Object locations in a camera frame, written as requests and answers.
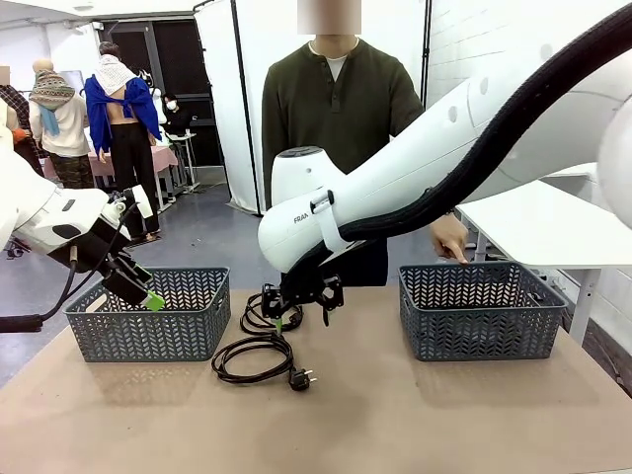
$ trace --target blue sweater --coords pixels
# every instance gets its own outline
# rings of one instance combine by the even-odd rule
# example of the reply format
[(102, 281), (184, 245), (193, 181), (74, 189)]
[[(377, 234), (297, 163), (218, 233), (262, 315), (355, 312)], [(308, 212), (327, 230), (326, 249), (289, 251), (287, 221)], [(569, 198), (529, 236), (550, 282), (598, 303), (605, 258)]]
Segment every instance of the blue sweater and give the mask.
[(138, 121), (145, 125), (156, 139), (162, 140), (158, 125), (158, 113), (154, 107), (149, 88), (142, 79), (135, 77), (127, 82), (124, 100), (107, 96), (95, 76), (86, 81), (85, 91), (90, 137), (97, 154), (99, 154), (99, 150), (108, 153), (112, 144), (110, 119), (106, 110), (106, 104), (111, 102), (122, 105), (123, 115), (126, 119), (131, 119), (136, 115)]

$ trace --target white sweater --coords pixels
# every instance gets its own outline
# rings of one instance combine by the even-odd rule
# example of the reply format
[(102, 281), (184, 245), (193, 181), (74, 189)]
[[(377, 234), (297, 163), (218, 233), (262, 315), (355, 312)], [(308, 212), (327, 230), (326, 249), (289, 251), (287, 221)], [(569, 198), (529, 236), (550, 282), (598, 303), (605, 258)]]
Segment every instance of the white sweater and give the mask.
[(75, 94), (70, 101), (55, 111), (59, 124), (59, 134), (53, 136), (43, 129), (40, 106), (29, 101), (29, 119), (31, 132), (36, 141), (41, 141), (41, 147), (48, 153), (61, 157), (83, 156), (90, 153), (90, 146), (84, 133), (88, 125), (88, 110), (86, 101)]

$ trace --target gray floor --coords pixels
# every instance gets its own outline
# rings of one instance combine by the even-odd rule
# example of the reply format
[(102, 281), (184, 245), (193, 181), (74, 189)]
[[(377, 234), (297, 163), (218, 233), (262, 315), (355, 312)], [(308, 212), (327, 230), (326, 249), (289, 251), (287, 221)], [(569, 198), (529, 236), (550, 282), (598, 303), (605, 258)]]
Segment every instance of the gray floor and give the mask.
[[(257, 289), (264, 282), (278, 282), (278, 273), (259, 250), (259, 218), (232, 209), (225, 205), (228, 201), (224, 186), (182, 197), (160, 216), (162, 241), (136, 248), (134, 258), (145, 267), (229, 267), (232, 288)], [(426, 229), (392, 239), (389, 247), (390, 284), (397, 284), (402, 265), (436, 262)], [(40, 313), (54, 305), (66, 268), (33, 254), (15, 261), (4, 260), (2, 254), (0, 259), (1, 315)], [(67, 324), (58, 314), (39, 334), (0, 335), (0, 387)]]

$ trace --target dark green henley shirt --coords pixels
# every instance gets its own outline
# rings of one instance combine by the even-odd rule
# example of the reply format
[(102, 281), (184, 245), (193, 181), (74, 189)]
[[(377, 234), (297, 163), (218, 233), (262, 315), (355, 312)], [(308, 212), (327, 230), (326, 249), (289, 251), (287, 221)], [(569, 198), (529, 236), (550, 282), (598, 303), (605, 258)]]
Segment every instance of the dark green henley shirt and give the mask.
[(280, 152), (315, 145), (349, 173), (386, 146), (424, 111), (397, 58), (362, 39), (334, 81), (325, 56), (309, 44), (273, 64), (263, 98), (263, 159), (267, 206)]

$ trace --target gray plastic basket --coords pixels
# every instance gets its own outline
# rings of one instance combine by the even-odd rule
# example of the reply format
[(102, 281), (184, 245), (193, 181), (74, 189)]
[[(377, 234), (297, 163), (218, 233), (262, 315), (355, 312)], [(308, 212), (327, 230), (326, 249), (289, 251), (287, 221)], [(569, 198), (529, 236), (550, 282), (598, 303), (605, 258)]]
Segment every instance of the gray plastic basket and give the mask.
[(400, 270), (400, 316), (415, 357), (547, 358), (566, 302), (513, 262)]
[[(131, 306), (100, 283), (66, 310), (87, 362), (209, 360), (230, 319), (228, 269), (147, 269), (150, 289), (165, 298), (152, 312)], [(89, 307), (105, 295), (93, 312)]]

